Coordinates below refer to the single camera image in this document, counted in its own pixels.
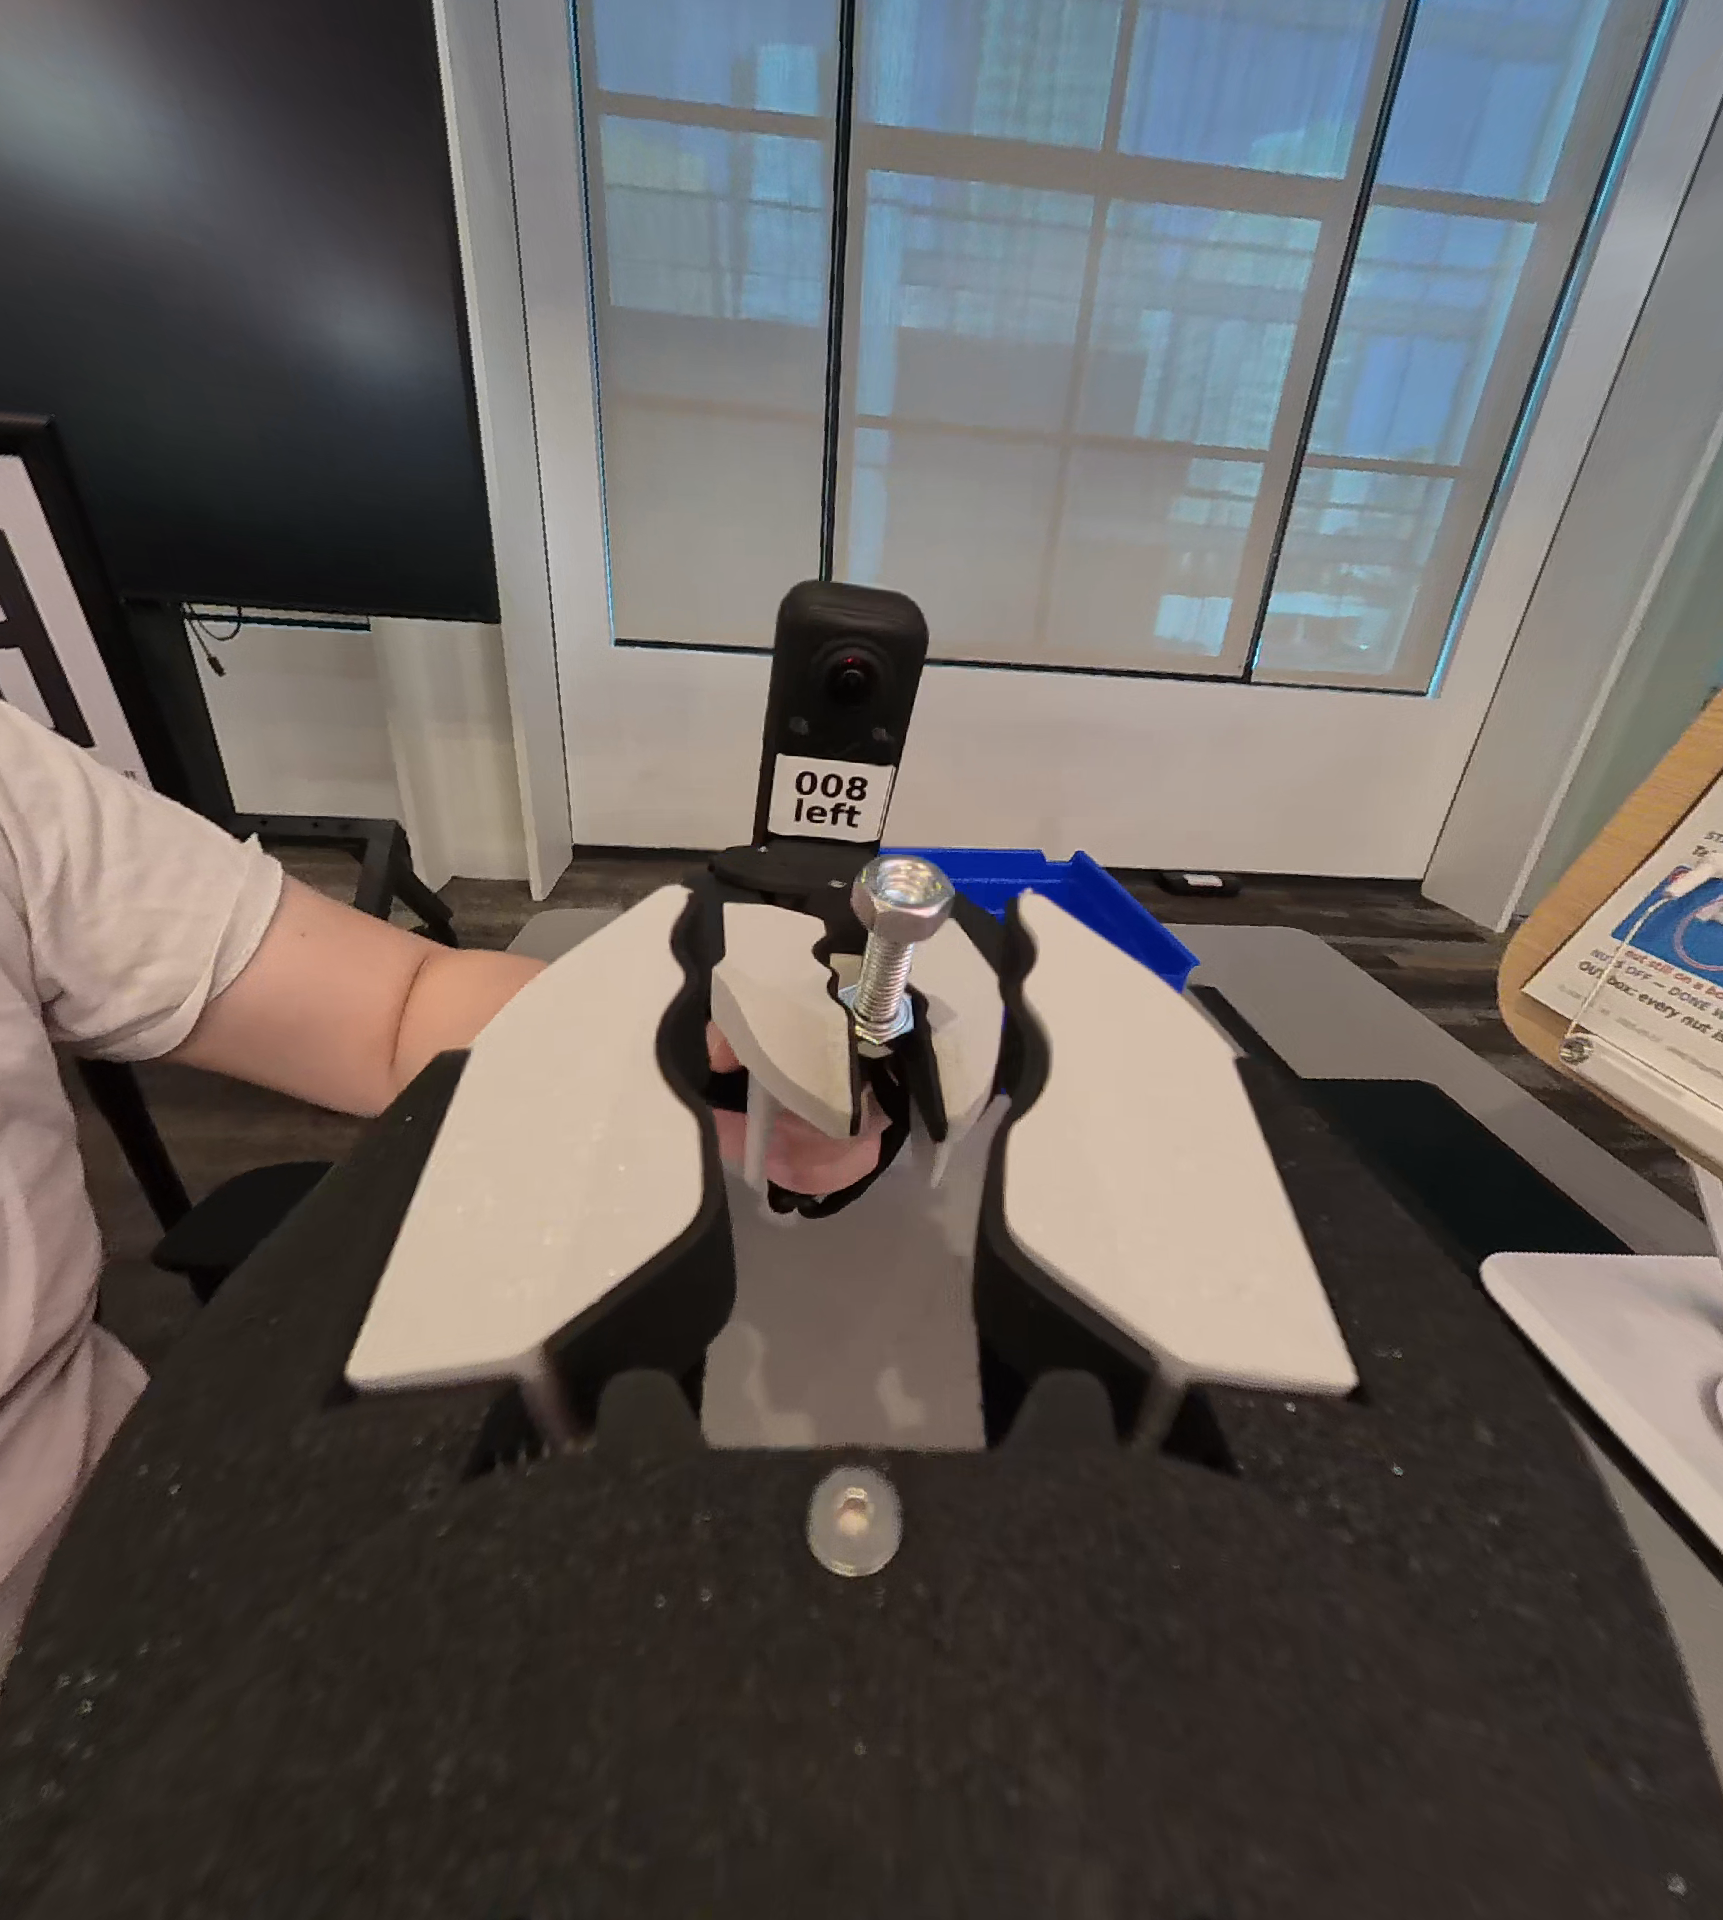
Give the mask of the person's left hand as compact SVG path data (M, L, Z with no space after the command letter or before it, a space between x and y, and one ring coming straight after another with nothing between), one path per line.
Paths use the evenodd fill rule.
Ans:
M742 1071L728 1039L712 1020L708 1027L708 1058L716 1076L732 1076ZM724 1167L730 1174L746 1181L750 1116L732 1113L714 1097L710 1097L710 1109ZM889 1119L871 1090L863 1092L859 1131L853 1137L826 1135L806 1119L778 1109L768 1135L764 1171L752 1181L752 1186L764 1194L768 1188L784 1188L808 1199L824 1199L852 1188L877 1171L879 1140L887 1128Z

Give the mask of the black metal screen stand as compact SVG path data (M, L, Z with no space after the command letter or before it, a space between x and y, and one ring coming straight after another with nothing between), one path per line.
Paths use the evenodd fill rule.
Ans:
M322 849L342 852L358 867L354 907L390 920L396 904L418 919L418 933L440 947L460 948L450 907L416 873L406 829L394 818L362 818L346 812L270 815L244 812L234 799L218 736L212 728L194 651L182 612L160 601L122 605L158 712L154 733L166 749L164 776L156 786L180 804L232 833L238 840L260 839L270 849Z

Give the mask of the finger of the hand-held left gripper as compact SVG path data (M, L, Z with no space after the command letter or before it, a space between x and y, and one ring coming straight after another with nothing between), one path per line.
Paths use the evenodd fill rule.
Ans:
M927 1185L941 1188L993 1097L1003 998L995 969L967 937L915 947L907 998L915 1024L893 1061L927 1140Z
M764 1171L778 1109L828 1137L852 1138L859 1131L863 1090L848 1013L818 954L824 933L820 920L790 908L738 900L724 907L726 951L714 971L712 1022L748 1074L750 1188Z

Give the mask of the person's light clothing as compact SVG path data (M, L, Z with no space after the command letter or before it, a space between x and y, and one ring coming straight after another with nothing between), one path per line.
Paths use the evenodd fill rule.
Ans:
M282 867L0 699L0 1588L146 1389L96 1325L104 1245L56 1049L182 1045L250 965Z

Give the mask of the wood and white document stand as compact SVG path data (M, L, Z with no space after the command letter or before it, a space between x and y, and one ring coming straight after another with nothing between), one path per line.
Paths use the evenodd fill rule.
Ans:
M1713 1250L1497 1252L1481 1284L1723 1561L1723 1111L1525 993L1721 772L1723 688L1519 926L1497 975L1523 1049L1683 1159Z

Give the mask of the large glass window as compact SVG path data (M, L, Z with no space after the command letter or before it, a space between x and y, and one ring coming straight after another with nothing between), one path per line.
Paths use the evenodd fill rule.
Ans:
M1665 5L574 5L614 643L1437 691Z

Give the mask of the person's left forearm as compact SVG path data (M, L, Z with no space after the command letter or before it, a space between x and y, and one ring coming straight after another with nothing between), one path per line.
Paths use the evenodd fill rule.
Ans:
M372 1119L450 1051L468 1051L540 972L446 948L286 878L250 965L168 1061Z

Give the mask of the large black wall screen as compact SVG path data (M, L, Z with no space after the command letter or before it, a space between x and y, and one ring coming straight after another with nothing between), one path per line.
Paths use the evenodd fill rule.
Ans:
M498 618L424 2L0 2L0 412L116 588Z

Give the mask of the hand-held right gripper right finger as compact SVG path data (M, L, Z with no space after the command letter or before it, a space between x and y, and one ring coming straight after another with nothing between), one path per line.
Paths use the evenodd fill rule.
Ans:
M1117 1436L1161 1439L1193 1389L1347 1399L1353 1356L1233 1042L1065 907L1007 908L1009 1111L977 1218L983 1411L1097 1381Z

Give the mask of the blue plastic bin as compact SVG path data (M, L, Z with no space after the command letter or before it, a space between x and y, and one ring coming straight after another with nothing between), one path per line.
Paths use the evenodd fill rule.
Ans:
M885 847L937 867L975 912L1001 922L1007 904L1035 893L1065 911L1169 989L1183 995L1197 960L1119 881L1085 852L1065 861L1033 849Z

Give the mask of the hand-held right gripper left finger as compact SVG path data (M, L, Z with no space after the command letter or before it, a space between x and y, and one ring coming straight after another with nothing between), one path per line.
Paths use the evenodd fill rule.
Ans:
M514 1384L550 1443L612 1381L700 1414L736 1294L706 1100L720 911L666 884L478 1034L360 1332L358 1394Z

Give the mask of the silver hex bolt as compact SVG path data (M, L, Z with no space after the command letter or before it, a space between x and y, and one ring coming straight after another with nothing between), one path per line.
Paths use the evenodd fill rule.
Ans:
M865 938L859 971L838 1001L855 1042L885 1051L913 1030L911 972L919 947L939 931L935 920L877 920Z

